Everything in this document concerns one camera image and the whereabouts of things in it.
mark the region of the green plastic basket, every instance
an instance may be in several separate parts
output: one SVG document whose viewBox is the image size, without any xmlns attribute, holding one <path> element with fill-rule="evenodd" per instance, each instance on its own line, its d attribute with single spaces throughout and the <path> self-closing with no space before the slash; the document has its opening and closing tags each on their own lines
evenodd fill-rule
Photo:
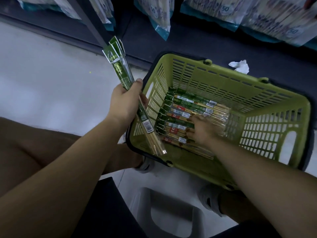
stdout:
<svg viewBox="0 0 317 238">
<path fill-rule="evenodd" d="M 295 131 L 288 165 L 301 170 L 307 167 L 314 143 L 314 109 L 307 96 L 272 84 L 268 78 L 255 78 L 217 66 L 208 59 L 161 53 L 144 79 L 143 93 L 149 98 L 147 112 L 153 125 L 168 87 L 179 87 L 231 107 L 228 138 L 267 158 L 279 160 L 287 133 Z M 217 158 L 209 160 L 171 144 L 165 144 L 166 155 L 151 155 L 136 119 L 127 131 L 126 140 L 130 149 L 146 157 L 226 189 L 238 189 Z"/>
</svg>

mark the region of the shelf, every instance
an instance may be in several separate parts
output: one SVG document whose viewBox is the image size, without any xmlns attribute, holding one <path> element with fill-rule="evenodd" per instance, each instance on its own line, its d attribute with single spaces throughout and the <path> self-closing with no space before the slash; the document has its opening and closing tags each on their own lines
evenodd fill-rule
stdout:
<svg viewBox="0 0 317 238">
<path fill-rule="evenodd" d="M 268 77 L 317 100 L 315 51 L 284 43 L 261 42 L 241 30 L 231 32 L 215 23 L 179 13 L 180 3 L 178 0 L 175 4 L 171 33 L 164 41 L 148 17 L 133 6 L 133 0 L 113 0 L 115 31 L 123 41 L 128 62 L 149 69 L 158 53 L 166 50 L 205 57 L 223 67 L 229 67 L 231 61 L 246 59 L 249 75 Z M 15 0 L 0 0 L 0 20 L 101 54 L 101 47 L 88 28 L 63 13 L 27 12 Z"/>
</svg>

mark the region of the person's right arm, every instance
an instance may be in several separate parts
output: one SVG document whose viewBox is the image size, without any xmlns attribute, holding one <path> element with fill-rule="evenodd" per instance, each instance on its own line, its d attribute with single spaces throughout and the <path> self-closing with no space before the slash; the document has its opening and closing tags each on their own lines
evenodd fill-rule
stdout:
<svg viewBox="0 0 317 238">
<path fill-rule="evenodd" d="M 195 133 L 187 136 L 214 152 L 282 237 L 317 237 L 316 177 L 230 143 L 203 118 L 191 120 Z"/>
</svg>

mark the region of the person's left arm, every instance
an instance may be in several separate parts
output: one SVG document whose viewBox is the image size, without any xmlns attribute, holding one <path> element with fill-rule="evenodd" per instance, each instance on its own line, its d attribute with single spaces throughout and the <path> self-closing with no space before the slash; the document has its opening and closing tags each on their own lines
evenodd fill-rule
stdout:
<svg viewBox="0 0 317 238">
<path fill-rule="evenodd" d="M 142 80 L 118 85 L 100 124 L 0 198 L 0 237 L 71 236 L 121 135 L 135 117 Z"/>
</svg>

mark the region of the metal upright post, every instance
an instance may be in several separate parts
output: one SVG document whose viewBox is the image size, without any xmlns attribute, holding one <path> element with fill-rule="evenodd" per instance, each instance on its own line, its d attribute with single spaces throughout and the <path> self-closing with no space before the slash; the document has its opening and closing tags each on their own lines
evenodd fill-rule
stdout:
<svg viewBox="0 0 317 238">
<path fill-rule="evenodd" d="M 89 0 L 67 0 L 102 48 L 113 37 L 108 33 Z"/>
</svg>

